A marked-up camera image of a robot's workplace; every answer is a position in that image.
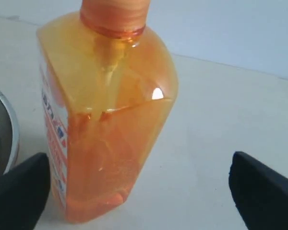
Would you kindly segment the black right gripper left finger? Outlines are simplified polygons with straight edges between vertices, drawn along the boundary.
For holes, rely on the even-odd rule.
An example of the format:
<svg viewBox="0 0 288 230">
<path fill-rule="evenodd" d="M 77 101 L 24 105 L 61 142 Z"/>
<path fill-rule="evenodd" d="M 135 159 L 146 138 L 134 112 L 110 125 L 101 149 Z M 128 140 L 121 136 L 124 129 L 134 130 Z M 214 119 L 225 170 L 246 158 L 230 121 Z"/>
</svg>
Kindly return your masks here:
<svg viewBox="0 0 288 230">
<path fill-rule="evenodd" d="M 49 160 L 37 153 L 0 176 L 0 230 L 32 230 L 50 191 Z"/>
</svg>

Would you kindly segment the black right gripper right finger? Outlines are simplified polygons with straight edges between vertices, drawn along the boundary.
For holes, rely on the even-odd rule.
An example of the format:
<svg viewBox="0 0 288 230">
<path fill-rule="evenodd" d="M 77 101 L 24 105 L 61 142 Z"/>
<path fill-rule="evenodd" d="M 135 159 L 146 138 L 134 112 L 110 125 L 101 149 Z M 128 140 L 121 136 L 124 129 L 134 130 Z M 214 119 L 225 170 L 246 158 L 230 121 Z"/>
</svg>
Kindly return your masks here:
<svg viewBox="0 0 288 230">
<path fill-rule="evenodd" d="M 288 230 L 288 178 L 236 151 L 228 185 L 247 229 Z"/>
</svg>

